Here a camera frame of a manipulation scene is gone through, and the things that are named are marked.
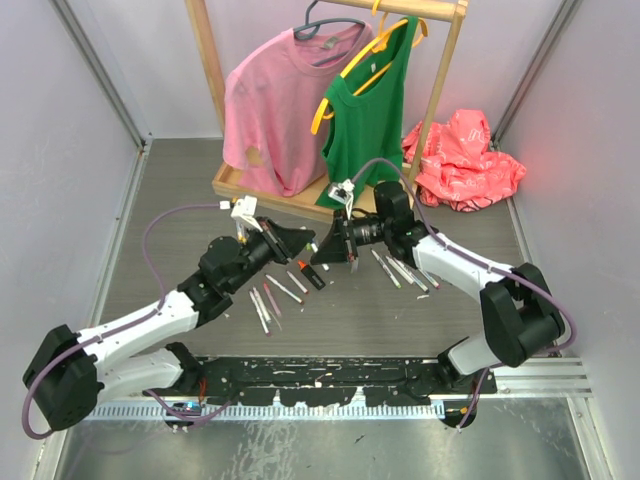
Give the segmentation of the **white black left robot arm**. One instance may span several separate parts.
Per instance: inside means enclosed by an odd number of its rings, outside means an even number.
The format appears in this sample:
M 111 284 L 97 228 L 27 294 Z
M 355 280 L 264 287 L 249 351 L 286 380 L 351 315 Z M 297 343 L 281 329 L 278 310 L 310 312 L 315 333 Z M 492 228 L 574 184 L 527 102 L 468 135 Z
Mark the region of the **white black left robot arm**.
M 175 289 L 136 312 L 97 327 L 50 330 L 23 375 L 28 390 L 22 421 L 37 406 L 50 432 L 66 430 L 101 402 L 132 390 L 169 388 L 178 396 L 200 384 L 198 362 L 184 346 L 171 344 L 151 355 L 145 349 L 195 330 L 221 316 L 232 296 L 271 262 L 285 265 L 315 237 L 310 229 L 287 228 L 267 217 L 257 220 L 245 242 L 215 238 L 197 270 Z

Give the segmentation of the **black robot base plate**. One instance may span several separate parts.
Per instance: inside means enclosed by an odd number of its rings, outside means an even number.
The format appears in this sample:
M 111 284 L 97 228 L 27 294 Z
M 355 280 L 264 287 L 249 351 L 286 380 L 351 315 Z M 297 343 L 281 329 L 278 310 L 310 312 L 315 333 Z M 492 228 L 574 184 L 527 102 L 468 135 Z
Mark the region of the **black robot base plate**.
M 437 395 L 473 393 L 477 381 L 447 385 L 437 364 L 416 357 L 218 357 L 202 359 L 189 385 L 159 388 L 160 396 L 196 396 L 215 404 L 286 407 L 349 404 L 360 392 L 367 407 L 429 405 Z

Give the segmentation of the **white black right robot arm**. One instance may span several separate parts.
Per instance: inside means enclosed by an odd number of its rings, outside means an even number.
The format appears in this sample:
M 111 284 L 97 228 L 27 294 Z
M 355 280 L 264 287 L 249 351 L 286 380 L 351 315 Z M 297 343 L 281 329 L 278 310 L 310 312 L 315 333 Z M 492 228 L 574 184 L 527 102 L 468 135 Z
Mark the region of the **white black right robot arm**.
M 359 247 L 383 243 L 396 261 L 423 274 L 435 274 L 477 301 L 482 332 L 437 357 L 444 390 L 462 393 L 473 383 L 474 374 L 488 367 L 518 367 L 564 334 L 560 311 L 537 267 L 491 262 L 460 247 L 426 221 L 416 219 L 408 193 L 397 182 L 378 184 L 375 212 L 355 218 L 353 189 L 349 180 L 330 186 L 328 196 L 340 207 L 311 261 L 354 265 Z

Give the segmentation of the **white pen magenta tip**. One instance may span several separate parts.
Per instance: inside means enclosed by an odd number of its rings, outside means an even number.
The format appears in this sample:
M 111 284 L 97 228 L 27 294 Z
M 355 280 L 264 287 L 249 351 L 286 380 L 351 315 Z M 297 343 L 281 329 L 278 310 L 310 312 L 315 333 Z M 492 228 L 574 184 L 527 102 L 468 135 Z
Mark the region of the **white pen magenta tip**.
M 252 303 L 254 305 L 254 308 L 256 310 L 256 313 L 258 315 L 258 318 L 259 318 L 259 321 L 260 321 L 260 324 L 261 324 L 261 328 L 262 328 L 265 336 L 270 337 L 271 336 L 271 332 L 270 332 L 269 327 L 267 325 L 266 318 L 264 316 L 264 312 L 263 312 L 263 310 L 262 310 L 262 308 L 261 308 L 261 306 L 260 306 L 260 304 L 258 302 L 258 299 L 257 299 L 257 297 L 256 297 L 256 295 L 255 295 L 253 290 L 249 290 L 249 296 L 250 296 L 250 299 L 251 299 L 251 301 L 252 301 Z

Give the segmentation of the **thin white pen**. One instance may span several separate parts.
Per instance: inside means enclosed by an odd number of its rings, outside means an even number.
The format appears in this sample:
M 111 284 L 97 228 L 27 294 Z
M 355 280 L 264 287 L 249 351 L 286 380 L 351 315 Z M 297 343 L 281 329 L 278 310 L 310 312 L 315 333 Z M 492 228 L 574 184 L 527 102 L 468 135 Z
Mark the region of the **thin white pen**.
M 408 266 L 406 266 L 403 262 L 400 262 L 400 267 L 408 274 L 408 276 L 413 280 L 413 282 L 425 294 L 429 294 L 429 292 L 430 292 L 429 287 L 427 285 L 425 285 L 424 282 L 418 276 L 416 276 Z

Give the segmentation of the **white pen pink tip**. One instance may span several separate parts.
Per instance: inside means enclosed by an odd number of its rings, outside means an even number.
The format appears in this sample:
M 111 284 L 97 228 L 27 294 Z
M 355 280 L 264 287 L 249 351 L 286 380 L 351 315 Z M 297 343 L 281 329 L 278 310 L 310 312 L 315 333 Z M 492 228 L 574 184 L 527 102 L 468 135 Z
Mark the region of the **white pen pink tip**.
M 271 307 L 273 308 L 274 313 L 276 314 L 277 317 L 281 318 L 282 317 L 282 312 L 275 300 L 275 297 L 273 296 L 273 293 L 268 285 L 268 283 L 264 282 L 263 283 L 263 289 L 265 291 L 265 294 L 270 302 Z

